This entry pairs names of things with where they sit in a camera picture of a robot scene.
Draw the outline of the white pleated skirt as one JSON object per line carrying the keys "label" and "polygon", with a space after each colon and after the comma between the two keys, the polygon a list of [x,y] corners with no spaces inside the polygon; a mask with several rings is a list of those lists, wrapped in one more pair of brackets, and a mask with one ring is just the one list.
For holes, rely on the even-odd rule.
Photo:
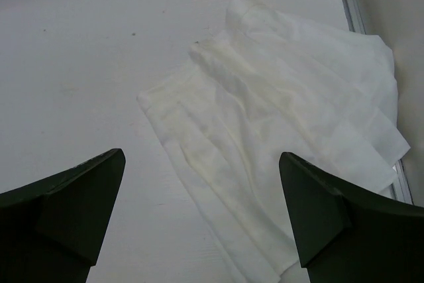
{"label": "white pleated skirt", "polygon": [[298,260],[283,152],[380,193],[409,150],[379,36],[255,0],[232,0],[224,31],[137,100],[235,282],[278,282]]}

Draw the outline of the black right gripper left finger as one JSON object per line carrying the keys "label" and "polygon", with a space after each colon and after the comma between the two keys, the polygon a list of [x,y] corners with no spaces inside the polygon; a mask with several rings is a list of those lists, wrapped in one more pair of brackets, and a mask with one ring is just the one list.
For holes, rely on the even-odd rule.
{"label": "black right gripper left finger", "polygon": [[86,282],[125,170],[114,148],[1,194],[1,281]]}

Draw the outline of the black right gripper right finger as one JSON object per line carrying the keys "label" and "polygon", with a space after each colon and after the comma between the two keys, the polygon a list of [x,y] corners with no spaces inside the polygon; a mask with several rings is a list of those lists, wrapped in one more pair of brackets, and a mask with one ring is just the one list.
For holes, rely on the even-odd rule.
{"label": "black right gripper right finger", "polygon": [[375,194],[284,152],[280,178],[311,282],[422,282],[423,208]]}

